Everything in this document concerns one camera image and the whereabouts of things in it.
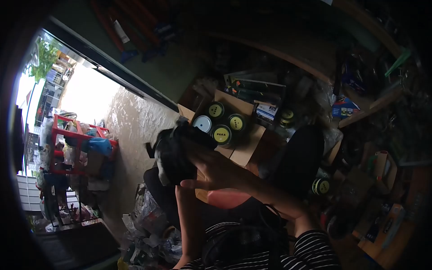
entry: black and white striped sleeve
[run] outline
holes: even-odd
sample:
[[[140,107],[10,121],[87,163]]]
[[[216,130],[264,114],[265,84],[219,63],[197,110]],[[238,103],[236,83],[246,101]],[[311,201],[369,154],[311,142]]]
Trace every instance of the black and white striped sleeve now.
[[[302,233],[294,245],[294,257],[305,262],[306,269],[341,269],[328,235],[321,230]]]

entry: hand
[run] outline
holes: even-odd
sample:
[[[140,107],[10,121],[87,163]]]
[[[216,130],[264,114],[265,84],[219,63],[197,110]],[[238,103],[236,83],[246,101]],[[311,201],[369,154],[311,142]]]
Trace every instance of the hand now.
[[[200,188],[207,191],[237,188],[250,177],[255,177],[250,171],[236,165],[221,153],[185,141],[187,157],[205,176],[205,181],[188,179],[180,185],[188,188]]]

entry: striped shirt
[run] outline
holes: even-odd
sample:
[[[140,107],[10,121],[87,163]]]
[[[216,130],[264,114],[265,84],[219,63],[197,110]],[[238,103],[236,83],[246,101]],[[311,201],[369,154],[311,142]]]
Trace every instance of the striped shirt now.
[[[216,224],[206,230],[208,237],[214,237],[232,228],[238,226],[236,222],[223,222]],[[304,232],[297,238],[294,245],[294,255],[280,256],[281,267],[284,270],[328,270],[341,269],[339,259],[330,245],[329,238],[324,231],[310,230]],[[215,262],[214,266],[205,267],[201,259],[194,260],[185,266],[182,270],[266,270],[269,267],[269,251],[252,254],[248,258],[242,258],[233,261],[231,264],[218,266]]]

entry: white paint can lid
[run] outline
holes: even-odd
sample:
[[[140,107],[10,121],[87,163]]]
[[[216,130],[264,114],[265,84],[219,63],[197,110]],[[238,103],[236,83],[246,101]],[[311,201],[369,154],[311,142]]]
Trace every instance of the white paint can lid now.
[[[201,115],[195,119],[193,126],[199,128],[205,133],[208,133],[212,128],[212,121],[208,116]]]

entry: blue plastic bag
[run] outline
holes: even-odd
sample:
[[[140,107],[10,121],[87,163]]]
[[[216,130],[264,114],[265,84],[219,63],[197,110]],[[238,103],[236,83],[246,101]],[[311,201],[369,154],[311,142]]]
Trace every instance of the blue plastic bag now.
[[[86,145],[87,152],[88,151],[96,151],[98,153],[103,154],[104,156],[110,156],[112,152],[112,146],[108,139],[104,138],[91,138],[88,140],[88,143]]]

